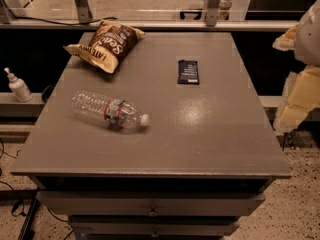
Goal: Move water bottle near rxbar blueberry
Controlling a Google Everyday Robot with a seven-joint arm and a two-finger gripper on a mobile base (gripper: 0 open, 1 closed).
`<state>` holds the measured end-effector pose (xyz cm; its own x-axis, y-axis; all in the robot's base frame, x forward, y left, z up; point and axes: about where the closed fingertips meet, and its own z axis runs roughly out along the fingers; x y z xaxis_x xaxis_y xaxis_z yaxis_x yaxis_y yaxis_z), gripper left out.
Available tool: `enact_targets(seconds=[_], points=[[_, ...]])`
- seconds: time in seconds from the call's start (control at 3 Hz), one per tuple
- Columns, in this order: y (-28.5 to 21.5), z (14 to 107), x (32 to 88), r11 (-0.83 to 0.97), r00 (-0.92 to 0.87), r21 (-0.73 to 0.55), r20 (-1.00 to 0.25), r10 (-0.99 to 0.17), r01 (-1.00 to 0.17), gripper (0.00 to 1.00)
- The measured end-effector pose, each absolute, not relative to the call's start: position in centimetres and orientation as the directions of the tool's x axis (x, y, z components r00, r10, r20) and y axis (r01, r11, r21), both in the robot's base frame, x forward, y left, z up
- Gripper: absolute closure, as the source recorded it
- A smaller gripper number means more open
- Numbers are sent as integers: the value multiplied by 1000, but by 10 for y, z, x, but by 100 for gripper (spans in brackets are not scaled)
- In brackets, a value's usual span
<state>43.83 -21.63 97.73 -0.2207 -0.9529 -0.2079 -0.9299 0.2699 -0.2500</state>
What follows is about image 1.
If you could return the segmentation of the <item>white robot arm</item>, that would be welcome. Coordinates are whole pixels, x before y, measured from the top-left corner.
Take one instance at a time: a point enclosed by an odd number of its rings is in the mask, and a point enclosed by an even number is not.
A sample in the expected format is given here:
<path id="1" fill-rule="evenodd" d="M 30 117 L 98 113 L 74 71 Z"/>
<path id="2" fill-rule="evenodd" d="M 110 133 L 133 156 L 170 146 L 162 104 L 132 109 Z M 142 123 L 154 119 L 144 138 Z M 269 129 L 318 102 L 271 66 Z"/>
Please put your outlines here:
<path id="1" fill-rule="evenodd" d="M 306 65 L 300 73 L 289 73 L 276 111 L 274 129 L 289 133 L 320 104 L 320 0 L 316 0 L 296 25 L 278 37 L 272 47 L 292 50 L 295 59 Z"/>

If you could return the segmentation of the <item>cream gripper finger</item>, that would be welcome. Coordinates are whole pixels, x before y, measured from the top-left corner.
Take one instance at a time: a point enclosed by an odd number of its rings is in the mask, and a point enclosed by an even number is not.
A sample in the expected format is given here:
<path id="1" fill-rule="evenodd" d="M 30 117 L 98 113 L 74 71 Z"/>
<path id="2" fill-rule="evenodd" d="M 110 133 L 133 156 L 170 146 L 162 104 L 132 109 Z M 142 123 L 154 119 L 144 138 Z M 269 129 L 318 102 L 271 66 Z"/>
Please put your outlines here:
<path id="1" fill-rule="evenodd" d="M 298 25 L 289 28 L 284 34 L 275 39 L 272 47 L 280 51 L 294 50 L 297 28 Z"/>
<path id="2" fill-rule="evenodd" d="M 298 128 L 320 104 L 320 67 L 307 65 L 300 73 L 290 72 L 276 111 L 273 127 L 279 133 Z"/>

